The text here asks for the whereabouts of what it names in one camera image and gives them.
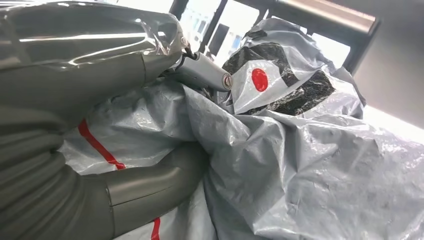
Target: metal rod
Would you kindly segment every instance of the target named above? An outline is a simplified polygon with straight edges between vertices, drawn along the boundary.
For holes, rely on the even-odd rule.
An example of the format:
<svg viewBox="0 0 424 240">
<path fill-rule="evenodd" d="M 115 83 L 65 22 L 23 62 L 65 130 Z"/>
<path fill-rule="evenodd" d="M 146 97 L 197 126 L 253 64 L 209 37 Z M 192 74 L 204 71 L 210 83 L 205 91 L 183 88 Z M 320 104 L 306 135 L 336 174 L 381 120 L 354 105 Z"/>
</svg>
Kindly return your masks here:
<svg viewBox="0 0 424 240">
<path fill-rule="evenodd" d="M 209 42 L 211 41 L 212 38 L 212 34 L 215 31 L 215 28 L 218 25 L 218 22 L 221 18 L 221 15 L 224 12 L 224 8 L 227 5 L 228 0 L 222 0 L 221 3 L 219 4 L 218 8 L 216 9 L 215 14 L 212 17 L 212 20 L 210 21 L 209 27 L 206 29 L 206 32 L 204 34 L 203 40 L 201 41 L 200 47 L 199 47 L 199 52 L 204 53 L 206 50 L 206 45 L 209 44 Z"/>
<path fill-rule="evenodd" d="M 174 0 L 171 8 L 169 9 L 169 13 L 173 14 L 178 20 L 181 20 L 181 16 L 186 10 L 187 4 L 189 0 Z"/>
</svg>

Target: red circle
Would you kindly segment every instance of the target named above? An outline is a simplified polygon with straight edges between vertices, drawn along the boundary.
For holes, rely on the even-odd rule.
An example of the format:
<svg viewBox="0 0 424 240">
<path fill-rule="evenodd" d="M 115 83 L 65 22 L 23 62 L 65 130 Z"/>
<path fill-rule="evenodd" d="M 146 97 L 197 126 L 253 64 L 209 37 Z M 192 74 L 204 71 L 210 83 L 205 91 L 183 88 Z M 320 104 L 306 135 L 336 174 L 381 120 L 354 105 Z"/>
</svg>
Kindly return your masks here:
<svg viewBox="0 0 424 240">
<path fill-rule="evenodd" d="M 267 90 L 267 88 L 268 88 L 268 76 L 267 76 L 267 73 L 264 70 L 262 70 L 260 68 L 255 68 L 252 71 L 252 81 L 253 81 L 254 87 L 259 92 L 263 92 L 263 91 Z"/>
</svg>

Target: wall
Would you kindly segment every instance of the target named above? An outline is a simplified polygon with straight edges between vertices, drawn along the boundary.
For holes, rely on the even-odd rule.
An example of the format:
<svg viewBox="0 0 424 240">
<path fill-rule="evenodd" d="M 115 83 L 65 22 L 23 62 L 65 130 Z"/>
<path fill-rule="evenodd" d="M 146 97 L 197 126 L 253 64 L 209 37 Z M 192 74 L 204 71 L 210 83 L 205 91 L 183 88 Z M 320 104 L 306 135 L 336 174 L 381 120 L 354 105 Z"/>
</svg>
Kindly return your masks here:
<svg viewBox="0 0 424 240">
<path fill-rule="evenodd" d="M 424 129 L 424 0 L 331 0 L 383 19 L 355 73 L 369 105 Z"/>
</svg>

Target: gray plastic sheet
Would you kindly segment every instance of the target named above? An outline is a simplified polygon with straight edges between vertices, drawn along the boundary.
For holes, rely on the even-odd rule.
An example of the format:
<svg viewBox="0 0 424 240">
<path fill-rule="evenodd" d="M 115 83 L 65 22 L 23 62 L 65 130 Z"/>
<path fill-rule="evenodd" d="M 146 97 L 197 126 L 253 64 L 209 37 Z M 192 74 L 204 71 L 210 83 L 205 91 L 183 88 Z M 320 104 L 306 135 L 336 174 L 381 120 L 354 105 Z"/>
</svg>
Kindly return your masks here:
<svg viewBox="0 0 424 240">
<path fill-rule="evenodd" d="M 188 201 L 191 213 L 185 203 L 161 217 L 169 222 L 161 224 L 168 228 L 160 229 L 160 239 L 424 235 L 424 146 L 356 118 L 305 119 L 269 110 L 231 115 L 196 91 L 167 81 L 99 105 L 87 122 L 98 141 L 129 167 L 154 164 L 184 141 L 197 140 L 210 154 L 204 193 L 198 189 Z M 113 170 L 77 130 L 65 139 L 61 151 L 80 173 Z M 193 200 L 199 196 L 205 202 Z M 178 213 L 185 215 L 182 229 L 191 226 L 197 234 L 176 230 Z M 119 239 L 150 239 L 146 231 L 152 224 Z"/>
</svg>

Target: red stripe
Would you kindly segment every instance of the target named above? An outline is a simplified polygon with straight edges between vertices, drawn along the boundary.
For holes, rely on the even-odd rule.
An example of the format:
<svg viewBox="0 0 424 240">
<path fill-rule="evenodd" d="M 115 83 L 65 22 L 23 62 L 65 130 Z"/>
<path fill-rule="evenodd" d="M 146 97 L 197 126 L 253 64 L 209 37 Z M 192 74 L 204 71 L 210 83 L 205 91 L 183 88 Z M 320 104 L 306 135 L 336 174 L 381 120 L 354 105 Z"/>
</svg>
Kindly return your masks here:
<svg viewBox="0 0 424 240">
<path fill-rule="evenodd" d="M 110 152 L 108 152 L 108 150 L 106 150 L 106 148 L 92 135 L 85 119 L 83 119 L 82 122 L 79 124 L 78 131 L 79 134 L 81 134 L 81 136 L 83 136 L 87 140 L 87 142 L 94 149 L 96 149 L 97 152 L 101 154 L 104 159 L 106 159 L 108 163 L 115 165 L 118 170 L 125 169 L 125 165 L 121 162 L 118 162 L 114 158 L 114 156 Z"/>
<path fill-rule="evenodd" d="M 161 226 L 161 219 L 158 217 L 154 221 L 153 231 L 151 232 L 151 240 L 161 240 L 159 238 L 159 227 Z"/>
</svg>

